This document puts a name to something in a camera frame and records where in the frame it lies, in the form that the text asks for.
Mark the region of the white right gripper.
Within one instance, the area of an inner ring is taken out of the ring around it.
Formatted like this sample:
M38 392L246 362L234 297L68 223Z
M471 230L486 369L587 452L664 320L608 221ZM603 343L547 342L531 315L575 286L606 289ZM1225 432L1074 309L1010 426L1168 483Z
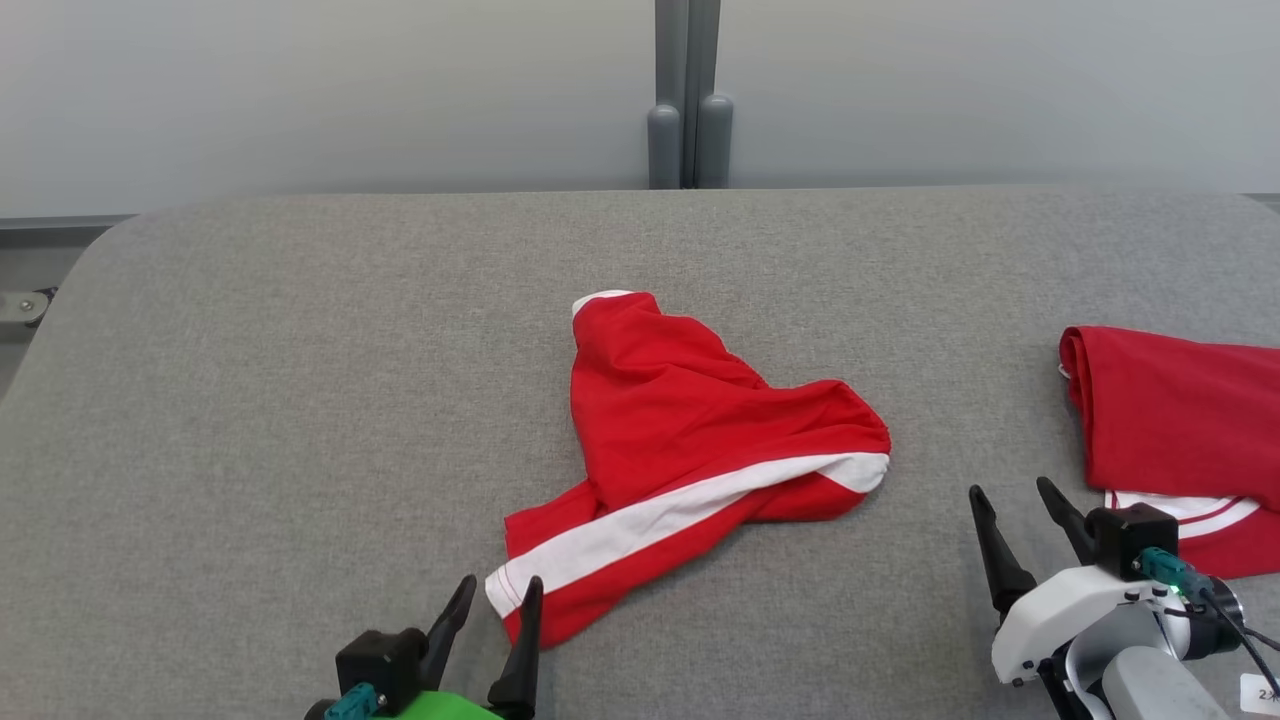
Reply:
M1029 682L1060 648L1066 650L1064 671L1074 687L1098 682L1129 647L1187 659L1190 623L1171 615L1184 607L1175 591L1151 579L1125 582L1088 566L1096 562L1096 541L1085 516L1048 477L1038 477L1036 488L1084 566L1061 570L1039 585L1000 532L986 492L979 486L968 491L991 602L1004 621L991 650L998 680Z

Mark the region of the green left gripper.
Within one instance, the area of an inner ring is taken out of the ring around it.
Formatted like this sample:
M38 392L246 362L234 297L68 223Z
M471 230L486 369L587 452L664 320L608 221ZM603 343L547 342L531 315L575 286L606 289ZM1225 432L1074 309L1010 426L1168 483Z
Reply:
M518 633L499 678L488 693L489 707L461 694L438 691L454 638L465 626L477 588L470 574L454 589L444 610L425 633L426 646L420 660L424 692L396 716L387 720L534 720L536 715L544 583L531 577L520 600Z

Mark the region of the red jersey with black print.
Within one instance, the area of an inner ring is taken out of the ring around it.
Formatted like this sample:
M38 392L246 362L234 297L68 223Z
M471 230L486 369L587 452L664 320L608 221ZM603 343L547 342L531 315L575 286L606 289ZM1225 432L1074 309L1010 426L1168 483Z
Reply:
M1059 365L1107 509L1174 516L1202 573L1280 573L1280 348L1074 325Z

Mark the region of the red shorts with white stripe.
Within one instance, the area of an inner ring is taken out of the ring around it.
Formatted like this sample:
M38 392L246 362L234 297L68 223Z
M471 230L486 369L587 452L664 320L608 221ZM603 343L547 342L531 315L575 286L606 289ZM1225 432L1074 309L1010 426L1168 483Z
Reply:
M652 293L584 296L572 332L585 477L506 519L508 559L484 591L512 641L534 578L549 650L741 525L841 518L890 469L888 427L846 383L769 386Z

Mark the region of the grey partition post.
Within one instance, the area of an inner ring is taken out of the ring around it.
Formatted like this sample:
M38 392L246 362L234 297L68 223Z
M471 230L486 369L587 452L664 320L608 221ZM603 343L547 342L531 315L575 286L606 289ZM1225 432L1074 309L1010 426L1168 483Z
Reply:
M732 99L716 90L722 0L687 0L682 183L690 190L728 186Z
M650 190L681 187L689 0L654 3L654 106L646 114Z

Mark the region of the silver metal floor bracket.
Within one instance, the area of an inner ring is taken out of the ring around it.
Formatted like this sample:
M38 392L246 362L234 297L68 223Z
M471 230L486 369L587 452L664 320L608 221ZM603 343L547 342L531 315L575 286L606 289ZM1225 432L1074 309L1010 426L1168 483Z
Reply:
M58 287L35 291L0 291L0 328L36 328L47 314Z

